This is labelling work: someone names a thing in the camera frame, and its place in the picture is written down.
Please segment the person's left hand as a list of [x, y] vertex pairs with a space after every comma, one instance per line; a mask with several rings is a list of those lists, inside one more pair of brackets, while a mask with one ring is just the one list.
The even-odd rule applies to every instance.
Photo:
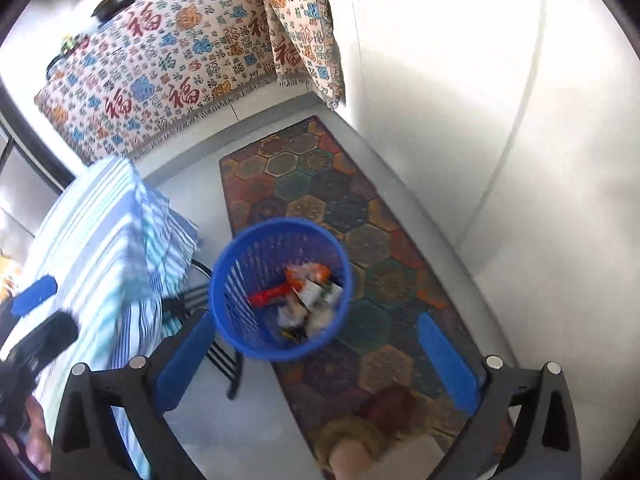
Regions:
[[23, 455], [40, 474], [48, 474], [51, 469], [52, 443], [46, 430], [42, 407], [33, 396], [29, 396], [25, 401], [24, 411], [29, 419], [29, 430], [22, 440], [24, 451], [21, 451], [9, 434], [2, 434], [2, 437], [15, 456]]

